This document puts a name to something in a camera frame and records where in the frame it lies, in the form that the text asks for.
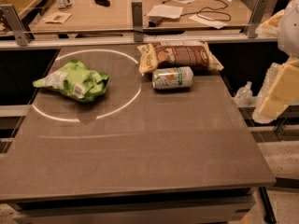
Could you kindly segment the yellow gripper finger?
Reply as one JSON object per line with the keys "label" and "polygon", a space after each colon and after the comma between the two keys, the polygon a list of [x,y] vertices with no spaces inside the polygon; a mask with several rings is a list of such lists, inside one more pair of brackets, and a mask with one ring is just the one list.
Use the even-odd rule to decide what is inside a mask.
{"label": "yellow gripper finger", "polygon": [[260,124],[277,119],[299,98],[299,60],[272,63],[257,95],[252,118]]}

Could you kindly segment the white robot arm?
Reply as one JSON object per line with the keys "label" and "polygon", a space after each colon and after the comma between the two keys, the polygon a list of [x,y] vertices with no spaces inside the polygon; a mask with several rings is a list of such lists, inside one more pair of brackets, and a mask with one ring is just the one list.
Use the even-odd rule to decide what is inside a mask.
{"label": "white robot arm", "polygon": [[256,33],[276,37],[278,49],[289,56],[283,64],[271,64],[256,97],[252,118],[267,124],[299,98],[299,0],[291,0],[285,9],[260,24]]}

